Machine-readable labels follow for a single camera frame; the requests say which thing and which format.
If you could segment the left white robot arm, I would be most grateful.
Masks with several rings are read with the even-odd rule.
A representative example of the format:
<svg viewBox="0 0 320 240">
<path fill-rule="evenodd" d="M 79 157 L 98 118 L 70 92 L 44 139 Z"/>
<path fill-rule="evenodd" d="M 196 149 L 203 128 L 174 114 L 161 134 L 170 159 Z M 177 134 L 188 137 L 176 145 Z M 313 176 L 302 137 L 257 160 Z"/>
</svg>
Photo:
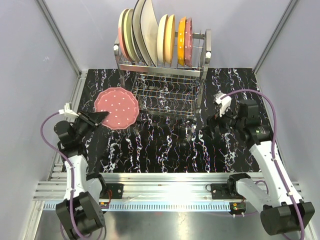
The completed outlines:
<svg viewBox="0 0 320 240">
<path fill-rule="evenodd" d="M 83 138 L 94 132 L 109 115 L 107 111 L 79 111 L 74 122 L 59 121 L 53 128 L 58 136 L 58 152 L 66 169 L 66 190 L 55 212 L 71 240 L 89 238 L 105 226 L 99 200 L 108 187 L 98 172 L 87 172 L 88 154 Z"/>
</svg>

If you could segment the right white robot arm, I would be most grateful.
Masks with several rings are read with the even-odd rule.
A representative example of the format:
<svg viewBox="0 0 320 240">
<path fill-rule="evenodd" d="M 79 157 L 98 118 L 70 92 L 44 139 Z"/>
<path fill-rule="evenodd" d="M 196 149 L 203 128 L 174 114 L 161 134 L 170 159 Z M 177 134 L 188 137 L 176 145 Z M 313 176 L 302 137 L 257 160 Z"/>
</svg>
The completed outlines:
<svg viewBox="0 0 320 240">
<path fill-rule="evenodd" d="M 315 214 L 311 202 L 305 202 L 293 186 L 273 144 L 270 127 L 259 118 L 259 106 L 254 100 L 239 101 L 237 113 L 230 111 L 231 98 L 217 98 L 218 111 L 207 119 L 203 129 L 212 139 L 226 131 L 239 133 L 247 148 L 257 161 L 268 192 L 259 188 L 247 173 L 231 174 L 224 191 L 229 197 L 248 200 L 260 215 L 262 226 L 270 236 L 300 231 Z"/>
</svg>

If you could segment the orange polka dot plate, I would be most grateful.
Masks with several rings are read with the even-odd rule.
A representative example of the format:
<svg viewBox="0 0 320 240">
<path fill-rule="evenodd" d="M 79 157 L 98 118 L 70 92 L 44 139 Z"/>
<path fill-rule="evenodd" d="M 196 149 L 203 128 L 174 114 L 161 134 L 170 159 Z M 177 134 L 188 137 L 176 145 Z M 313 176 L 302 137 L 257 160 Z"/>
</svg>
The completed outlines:
<svg viewBox="0 0 320 240">
<path fill-rule="evenodd" d="M 186 17 L 183 17 L 179 21 L 178 32 L 177 32 L 177 60 L 181 66 L 185 65 L 184 49 L 185 49 L 185 28 L 186 28 Z"/>
</svg>

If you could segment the tan round plate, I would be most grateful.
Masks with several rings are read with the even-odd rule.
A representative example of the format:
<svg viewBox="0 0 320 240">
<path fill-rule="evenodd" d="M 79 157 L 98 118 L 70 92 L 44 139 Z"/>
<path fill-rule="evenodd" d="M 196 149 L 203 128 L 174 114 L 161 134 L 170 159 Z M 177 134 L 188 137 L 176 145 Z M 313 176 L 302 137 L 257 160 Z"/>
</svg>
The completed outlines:
<svg viewBox="0 0 320 240">
<path fill-rule="evenodd" d="M 173 61 L 173 52 L 175 45 L 176 18 L 172 14 L 168 17 L 165 26 L 164 35 L 164 59 L 165 62 L 171 64 Z"/>
</svg>

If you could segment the pink polka dot plate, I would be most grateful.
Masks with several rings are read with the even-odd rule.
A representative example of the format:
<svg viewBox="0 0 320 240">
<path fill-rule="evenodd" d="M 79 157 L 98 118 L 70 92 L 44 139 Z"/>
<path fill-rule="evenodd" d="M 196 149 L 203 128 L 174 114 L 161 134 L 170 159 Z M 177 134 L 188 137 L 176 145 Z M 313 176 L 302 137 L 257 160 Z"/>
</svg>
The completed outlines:
<svg viewBox="0 0 320 240">
<path fill-rule="evenodd" d="M 136 97 L 122 87 L 110 87 L 100 92 L 94 101 L 94 110 L 108 112 L 101 124 L 111 130 L 127 129 L 140 113 Z"/>
<path fill-rule="evenodd" d="M 192 67 L 192 54 L 193 54 L 193 22 L 192 18 L 188 18 L 185 24 L 184 32 L 184 64 Z"/>
</svg>

